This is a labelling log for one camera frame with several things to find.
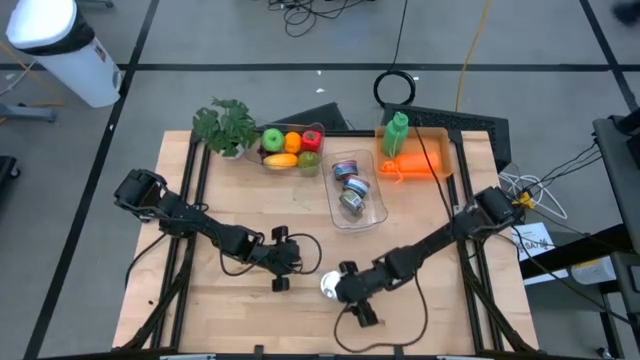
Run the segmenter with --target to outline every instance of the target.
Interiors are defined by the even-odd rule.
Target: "transparent container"
[[[358,176],[369,182],[369,191],[363,198],[365,208],[359,215],[352,215],[340,203],[343,182],[335,179],[333,164],[343,160],[355,160],[358,164]],[[382,202],[380,187],[376,179],[373,155],[368,150],[352,150],[326,155],[322,160],[324,184],[333,225],[342,230],[367,229],[387,220],[389,213]]]
[[[314,166],[308,167],[298,167],[298,166],[267,166],[263,164],[263,160],[268,155],[278,154],[278,153],[266,153],[262,148],[262,132],[260,134],[260,138],[256,140],[256,142],[245,152],[245,158],[251,162],[262,165],[260,168],[264,173],[272,174],[272,175],[284,175],[284,176],[303,176],[303,177],[314,177],[320,174],[320,170],[322,169],[322,155],[324,151],[324,126],[320,123],[313,123],[310,125],[294,125],[294,124],[269,124],[265,125],[262,131],[267,129],[278,129],[282,132],[283,135],[287,135],[289,132],[297,132],[302,135],[305,131],[316,131],[321,134],[321,143],[320,147],[316,154],[318,155],[318,162]],[[284,154],[285,151],[282,150],[279,152],[280,154]]]
[[[410,127],[409,135],[407,135],[407,139],[395,159],[382,153],[385,129],[385,126],[376,128],[376,171],[378,175],[397,179],[402,174],[403,179],[432,180],[433,174],[428,168],[429,164],[424,156],[423,145],[429,154],[429,161],[438,179],[444,180],[453,174],[447,129]]]

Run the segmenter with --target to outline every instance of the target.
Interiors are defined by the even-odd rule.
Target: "orange tray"
[[[394,161],[393,158],[382,153],[382,143],[386,127],[379,126],[376,128],[376,172],[380,176],[397,179],[399,177],[397,171],[382,171],[382,166],[386,161]],[[429,160],[434,167],[434,172],[438,179],[445,179],[453,174],[453,166],[451,164],[451,152],[449,151],[449,134],[445,128],[427,128],[427,127],[410,127],[409,135],[402,146],[402,150],[398,156],[420,154],[424,156],[422,143],[427,149]],[[433,179],[431,171],[427,172],[402,172],[405,179]]]

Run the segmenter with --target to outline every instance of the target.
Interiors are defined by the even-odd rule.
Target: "green bottle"
[[[393,119],[387,124],[382,140],[382,153],[395,157],[402,150],[402,145],[409,135],[409,118],[407,115],[396,112]]]

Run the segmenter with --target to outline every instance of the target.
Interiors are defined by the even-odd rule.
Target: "paper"
[[[518,239],[518,233],[516,233],[515,230],[511,230],[511,236],[515,244],[518,246],[518,259],[520,261],[529,258],[522,246],[525,246],[527,248],[531,256],[536,256],[538,254],[547,252],[550,249],[553,249],[553,241],[551,240],[551,236],[549,236],[549,232],[547,231],[547,228],[543,223],[519,225],[516,226],[516,228],[522,235],[522,244],[520,243],[520,240]],[[558,270],[553,274],[559,278],[565,278],[569,276],[566,270]],[[555,280],[555,278],[551,275],[545,274],[526,279],[524,281],[524,284],[531,285],[549,280]]]

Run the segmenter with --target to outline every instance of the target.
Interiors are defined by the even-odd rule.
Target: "potted plant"
[[[237,159],[258,139],[256,123],[249,108],[238,100],[213,98],[211,105],[221,109],[203,107],[193,116],[193,131],[211,149],[228,159]]]

